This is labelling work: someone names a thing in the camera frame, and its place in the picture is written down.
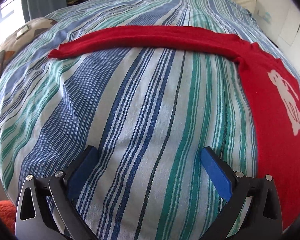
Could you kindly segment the orange fluffy garment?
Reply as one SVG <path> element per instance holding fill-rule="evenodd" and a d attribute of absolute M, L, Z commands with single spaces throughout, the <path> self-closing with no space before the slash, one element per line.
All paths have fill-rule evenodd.
<path fill-rule="evenodd" d="M 17 208 L 10 200 L 0 200 L 0 219 L 14 235 Z"/>

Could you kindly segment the wall socket with sticker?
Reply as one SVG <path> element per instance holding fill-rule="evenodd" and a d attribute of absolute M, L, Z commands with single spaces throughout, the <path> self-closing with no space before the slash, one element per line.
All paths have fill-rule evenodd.
<path fill-rule="evenodd" d="M 269 12 L 258 10 L 257 15 L 262 18 L 262 20 L 266 21 L 268 24 L 271 24 L 271 14 Z"/>

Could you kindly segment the red sweater white motif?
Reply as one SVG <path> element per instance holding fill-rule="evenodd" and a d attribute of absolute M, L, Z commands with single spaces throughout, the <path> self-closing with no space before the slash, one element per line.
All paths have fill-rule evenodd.
<path fill-rule="evenodd" d="M 280 59 L 235 34 L 190 26 L 127 25 L 61 44 L 51 59 L 119 47 L 168 48 L 216 54 L 238 65 L 257 137 L 257 174 L 274 177 L 283 227 L 300 215 L 300 88 Z"/>

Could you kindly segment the white wardrobe doors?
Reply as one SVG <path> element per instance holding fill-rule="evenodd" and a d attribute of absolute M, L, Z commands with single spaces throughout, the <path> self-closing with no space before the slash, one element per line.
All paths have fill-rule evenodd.
<path fill-rule="evenodd" d="M 300 11 L 291 4 L 277 45 L 300 75 Z"/>

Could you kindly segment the blue green striped bedspread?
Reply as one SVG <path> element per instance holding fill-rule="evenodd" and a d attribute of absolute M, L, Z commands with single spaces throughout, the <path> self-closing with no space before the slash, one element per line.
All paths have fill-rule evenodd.
<path fill-rule="evenodd" d="M 236 65 L 211 54 L 116 48 L 58 61 L 60 44 L 121 25 L 236 34 L 282 60 L 231 0 L 93 0 L 59 9 L 0 79 L 0 176 L 17 202 L 27 175 L 66 168 L 88 145 L 100 158 L 74 205 L 100 239 L 198 239 L 224 201 L 199 160 L 210 146 L 257 171 L 256 133 Z"/>

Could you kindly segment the beige patterned cushion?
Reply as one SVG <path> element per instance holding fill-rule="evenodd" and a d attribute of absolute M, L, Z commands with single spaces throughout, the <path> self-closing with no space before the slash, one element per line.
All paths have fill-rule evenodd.
<path fill-rule="evenodd" d="M 0 45 L 0 78 L 7 64 L 12 61 L 17 54 L 56 24 L 57 21 L 51 18 L 35 18 L 26 22 L 24 26 L 6 38 L 4 43 Z"/>

